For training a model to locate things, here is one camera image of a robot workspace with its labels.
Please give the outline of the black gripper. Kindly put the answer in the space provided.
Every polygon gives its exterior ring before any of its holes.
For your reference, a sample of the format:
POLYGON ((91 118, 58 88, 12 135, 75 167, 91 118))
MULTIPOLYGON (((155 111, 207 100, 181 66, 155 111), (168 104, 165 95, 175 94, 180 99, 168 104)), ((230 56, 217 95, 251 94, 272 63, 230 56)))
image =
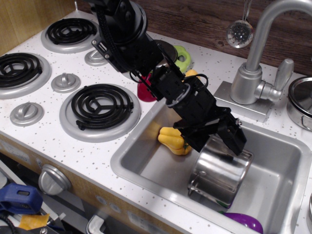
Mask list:
POLYGON ((235 155, 242 153, 247 139, 229 107, 220 107, 200 80, 175 81, 165 89, 166 104, 181 120, 174 124, 182 137, 200 152, 212 134, 218 134, 235 155))

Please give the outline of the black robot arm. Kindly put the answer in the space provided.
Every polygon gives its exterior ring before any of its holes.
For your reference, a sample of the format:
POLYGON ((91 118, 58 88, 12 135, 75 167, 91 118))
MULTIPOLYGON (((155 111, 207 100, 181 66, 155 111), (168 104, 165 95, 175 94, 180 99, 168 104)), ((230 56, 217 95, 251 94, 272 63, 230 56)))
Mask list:
POLYGON ((131 72, 145 83, 157 99, 175 110, 180 121, 174 128, 196 151, 209 137, 218 135, 236 155, 243 151, 246 137, 230 108, 219 107, 202 82, 202 74, 185 76, 164 48, 147 34, 144 10, 130 0, 92 0, 99 37, 95 48, 119 72, 131 72))

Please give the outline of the yellow toy behind arm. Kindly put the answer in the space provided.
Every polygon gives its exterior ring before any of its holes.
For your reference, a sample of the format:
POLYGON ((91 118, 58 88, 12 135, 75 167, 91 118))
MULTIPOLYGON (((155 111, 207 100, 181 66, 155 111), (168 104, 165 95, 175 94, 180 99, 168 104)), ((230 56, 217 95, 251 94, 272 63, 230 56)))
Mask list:
POLYGON ((198 76, 198 72, 194 69, 190 69, 188 70, 186 73, 185 73, 185 80, 187 80, 189 77, 193 78, 193 77, 196 77, 196 78, 199 78, 198 76))

